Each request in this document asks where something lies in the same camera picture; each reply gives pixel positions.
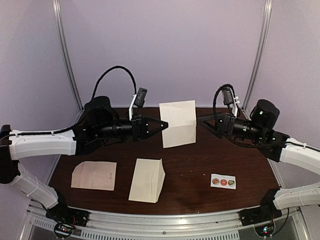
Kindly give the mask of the lined paper letter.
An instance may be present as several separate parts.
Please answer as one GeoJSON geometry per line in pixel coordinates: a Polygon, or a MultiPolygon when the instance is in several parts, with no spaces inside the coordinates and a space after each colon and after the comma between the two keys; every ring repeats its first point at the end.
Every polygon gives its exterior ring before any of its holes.
{"type": "Polygon", "coordinates": [[[164,149],[196,142],[196,101],[178,101],[159,104],[160,119],[168,123],[162,131],[164,149]]]}

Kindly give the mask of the cream paper envelope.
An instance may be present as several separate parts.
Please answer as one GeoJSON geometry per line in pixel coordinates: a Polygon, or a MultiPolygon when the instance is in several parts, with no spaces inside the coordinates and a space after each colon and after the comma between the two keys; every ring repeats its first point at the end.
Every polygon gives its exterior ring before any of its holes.
{"type": "Polygon", "coordinates": [[[157,203],[165,180],[162,159],[137,158],[131,181],[129,201],[157,203]]]}

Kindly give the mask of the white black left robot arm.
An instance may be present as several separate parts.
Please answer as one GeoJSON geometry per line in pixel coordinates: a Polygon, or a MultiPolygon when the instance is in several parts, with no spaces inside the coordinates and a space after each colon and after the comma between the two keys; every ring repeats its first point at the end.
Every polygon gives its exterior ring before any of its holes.
{"type": "Polygon", "coordinates": [[[89,155],[106,146],[109,139],[122,143],[131,137],[137,142],[167,129],[168,125],[165,121],[132,113],[120,118],[107,96],[97,96],[86,103],[82,119],[64,129],[23,132],[5,124],[0,129],[0,182],[17,186],[38,201],[53,220],[66,223],[75,216],[64,196],[26,170],[20,159],[89,155]]]}

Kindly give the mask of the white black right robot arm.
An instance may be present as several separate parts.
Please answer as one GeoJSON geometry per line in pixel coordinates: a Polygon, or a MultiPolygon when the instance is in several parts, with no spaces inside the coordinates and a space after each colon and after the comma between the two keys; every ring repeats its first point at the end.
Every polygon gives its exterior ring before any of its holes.
{"type": "MultiPolygon", "coordinates": [[[[217,138],[226,138],[233,144],[248,149],[257,149],[267,159],[287,163],[320,173],[320,151],[306,143],[297,141],[273,127],[280,111],[266,99],[258,100],[249,120],[237,118],[225,112],[214,112],[197,120],[217,138]]],[[[320,184],[295,188],[270,189],[256,210],[259,220],[268,220],[276,210],[291,207],[319,205],[320,184]]]]}

